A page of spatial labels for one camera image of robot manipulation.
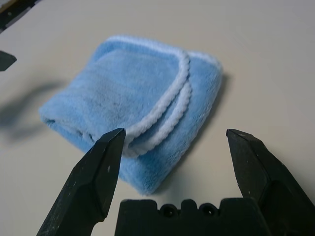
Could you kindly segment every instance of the black plastic part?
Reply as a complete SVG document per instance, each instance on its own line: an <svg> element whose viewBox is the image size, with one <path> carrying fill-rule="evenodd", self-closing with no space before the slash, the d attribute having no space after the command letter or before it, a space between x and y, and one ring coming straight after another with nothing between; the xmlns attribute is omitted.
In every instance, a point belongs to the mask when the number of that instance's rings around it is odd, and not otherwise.
<svg viewBox="0 0 315 236"><path fill-rule="evenodd" d="M73 168L37 236L90 236L104 221L119 174L126 132L104 134Z"/></svg>
<svg viewBox="0 0 315 236"><path fill-rule="evenodd" d="M5 71L9 68L14 62L16 62L15 56L0 51L0 71Z"/></svg>
<svg viewBox="0 0 315 236"><path fill-rule="evenodd" d="M37 0L17 0L10 7L0 13L0 29L6 29L6 25L20 15L28 7L33 7Z"/></svg>
<svg viewBox="0 0 315 236"><path fill-rule="evenodd" d="M206 210L211 209L211 216ZM181 210L152 200L125 200L120 204L115 236L270 236L252 199L224 199L219 210L211 204L197 209L193 200Z"/></svg>
<svg viewBox="0 0 315 236"><path fill-rule="evenodd" d="M226 135L242 195L257 201L273 236L314 236L315 207L285 165L253 135Z"/></svg>

